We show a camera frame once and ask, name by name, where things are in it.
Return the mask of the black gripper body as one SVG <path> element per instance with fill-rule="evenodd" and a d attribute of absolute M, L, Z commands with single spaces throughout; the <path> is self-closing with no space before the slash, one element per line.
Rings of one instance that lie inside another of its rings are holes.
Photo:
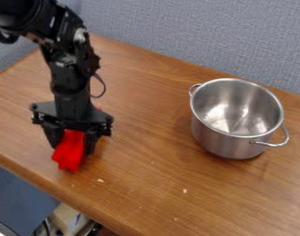
<path fill-rule="evenodd" d="M 34 102 L 30 105 L 33 123 L 58 125 L 64 130 L 96 131 L 100 136 L 112 135 L 114 118 L 98 110 L 90 100 L 89 93 L 82 90 L 76 93 L 54 93 L 54 100 Z"/>

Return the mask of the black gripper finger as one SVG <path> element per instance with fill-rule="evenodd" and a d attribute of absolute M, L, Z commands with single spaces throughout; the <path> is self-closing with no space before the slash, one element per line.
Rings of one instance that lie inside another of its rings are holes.
<path fill-rule="evenodd" d="M 50 123 L 45 123 L 42 128 L 52 148 L 57 148 L 65 135 L 65 130 L 58 125 Z"/>
<path fill-rule="evenodd" d="M 85 153 L 94 153 L 96 145 L 100 139 L 100 134 L 96 131 L 88 131 L 85 134 Z"/>

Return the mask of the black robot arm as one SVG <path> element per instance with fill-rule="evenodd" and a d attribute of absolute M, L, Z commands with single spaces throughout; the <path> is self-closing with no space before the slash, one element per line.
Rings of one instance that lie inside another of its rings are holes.
<path fill-rule="evenodd" d="M 101 77 L 101 57 L 85 22 L 57 0 L 0 0 L 0 42 L 13 44 L 22 37 L 40 45 L 56 97 L 30 105 L 33 123 L 42 126 L 54 148 L 69 130 L 82 132 L 88 156 L 100 137 L 112 135 L 114 118 L 92 103 L 97 96 L 90 93 L 90 79 Z"/>

